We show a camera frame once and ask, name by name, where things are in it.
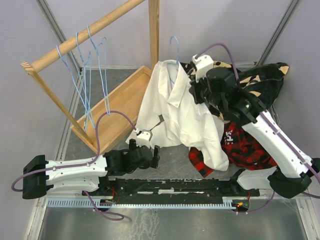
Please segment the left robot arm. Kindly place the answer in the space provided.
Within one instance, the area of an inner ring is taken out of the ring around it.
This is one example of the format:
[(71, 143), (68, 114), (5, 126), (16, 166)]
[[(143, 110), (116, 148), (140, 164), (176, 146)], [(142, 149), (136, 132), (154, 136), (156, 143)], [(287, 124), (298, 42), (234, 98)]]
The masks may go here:
[(131, 174), (137, 169), (156, 169), (159, 160), (158, 145), (139, 146), (133, 138), (127, 149), (111, 150), (97, 158), (54, 161), (37, 155), (23, 168), (22, 197), (32, 200), (64, 191), (96, 191), (106, 195), (111, 189), (107, 177)]

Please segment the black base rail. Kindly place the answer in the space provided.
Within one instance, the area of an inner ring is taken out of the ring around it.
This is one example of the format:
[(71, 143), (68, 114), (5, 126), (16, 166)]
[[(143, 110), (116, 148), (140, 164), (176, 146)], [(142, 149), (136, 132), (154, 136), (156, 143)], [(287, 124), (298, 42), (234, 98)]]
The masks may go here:
[(223, 197), (259, 197), (258, 189), (245, 190), (232, 177), (209, 179), (99, 178), (93, 197), (116, 197), (118, 204), (221, 204)]

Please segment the black beige floral blanket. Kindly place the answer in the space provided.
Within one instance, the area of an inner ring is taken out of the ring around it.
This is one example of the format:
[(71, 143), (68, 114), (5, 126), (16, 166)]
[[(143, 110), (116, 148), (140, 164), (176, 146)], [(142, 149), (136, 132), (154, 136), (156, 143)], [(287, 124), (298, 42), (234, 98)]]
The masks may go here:
[[(183, 63), (190, 81), (196, 78), (196, 67)], [(235, 98), (239, 111), (210, 111), (221, 120), (235, 122), (239, 126), (256, 123), (258, 115), (268, 110), (275, 102), (284, 84), (289, 66), (284, 62), (258, 65), (245, 71), (233, 68), (232, 64), (215, 61), (213, 69), (232, 69), (239, 76), (238, 94)]]

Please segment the wooden clothes rack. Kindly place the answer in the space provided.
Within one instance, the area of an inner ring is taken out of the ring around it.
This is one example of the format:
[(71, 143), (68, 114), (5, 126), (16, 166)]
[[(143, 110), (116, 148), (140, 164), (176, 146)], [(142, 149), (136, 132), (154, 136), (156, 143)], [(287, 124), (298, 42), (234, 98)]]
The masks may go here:
[[(107, 15), (103, 16), (91, 24), (88, 29), (84, 29), (78, 34), (79, 44), (82, 44), (86, 40), (90, 39), (93, 35), (100, 32), (141, 3), (142, 1), (140, 0), (128, 0)], [(69, 53), (77, 47), (76, 37), (71, 37), (58, 47), (62, 56)], [(98, 134), (100, 136), (99, 140), (95, 139), (93, 127), (89, 127), (87, 131), (84, 131), (84, 117), (76, 120), (39, 75), (40, 71), (50, 66), (58, 59), (60, 59), (60, 57), (57, 49), (53, 49), (33, 63), (28, 63), (26, 61), (21, 63), (21, 67), (39, 84), (43, 91), (63, 112), (63, 114), (72, 124), (70, 129), (91, 150), (94, 152), (100, 151), (102, 153), (110, 151), (127, 133), (132, 130), (132, 126), (120, 119), (118, 116), (113, 115), (101, 120), (100, 129), (98, 130)], [(124, 80), (119, 86), (117, 86), (108, 95), (111, 109), (127, 114), (127, 116), (135, 123), (138, 118), (143, 96), (151, 78), (152, 70), (152, 67), (143, 65), (126, 80)]]

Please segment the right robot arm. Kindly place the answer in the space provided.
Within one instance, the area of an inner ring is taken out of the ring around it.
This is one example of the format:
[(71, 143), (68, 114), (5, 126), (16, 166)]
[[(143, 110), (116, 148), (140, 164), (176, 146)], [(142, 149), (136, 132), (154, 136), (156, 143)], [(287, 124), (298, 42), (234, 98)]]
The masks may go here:
[(207, 104), (224, 120), (252, 136), (274, 160), (263, 169), (243, 170), (229, 183), (231, 193), (270, 189), (290, 199), (306, 194), (312, 177), (318, 178), (320, 160), (303, 153), (274, 122), (269, 107), (278, 97), (289, 67), (272, 63), (238, 72), (229, 67), (194, 69), (189, 92), (196, 104)]

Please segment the white shirt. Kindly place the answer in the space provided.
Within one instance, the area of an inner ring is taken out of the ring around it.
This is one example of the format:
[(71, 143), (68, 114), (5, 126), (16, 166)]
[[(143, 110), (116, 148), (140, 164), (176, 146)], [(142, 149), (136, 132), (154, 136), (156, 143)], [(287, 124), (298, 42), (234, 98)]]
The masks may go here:
[(175, 60), (154, 66), (139, 109), (136, 128), (152, 133), (151, 147), (185, 145), (202, 152), (206, 166), (218, 171), (229, 167), (221, 140), (224, 122), (204, 104), (195, 104), (190, 79)]

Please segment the red black plaid shirt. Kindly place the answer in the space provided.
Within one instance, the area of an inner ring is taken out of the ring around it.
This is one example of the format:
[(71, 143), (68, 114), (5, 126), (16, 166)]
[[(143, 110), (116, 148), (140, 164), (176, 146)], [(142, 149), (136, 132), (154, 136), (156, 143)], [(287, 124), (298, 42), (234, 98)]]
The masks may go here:
[(229, 164), (248, 170), (277, 166), (264, 147), (234, 122), (226, 126), (220, 120), (208, 123), (201, 133), (203, 145), (192, 146), (188, 158), (204, 178), (214, 170), (226, 171)]

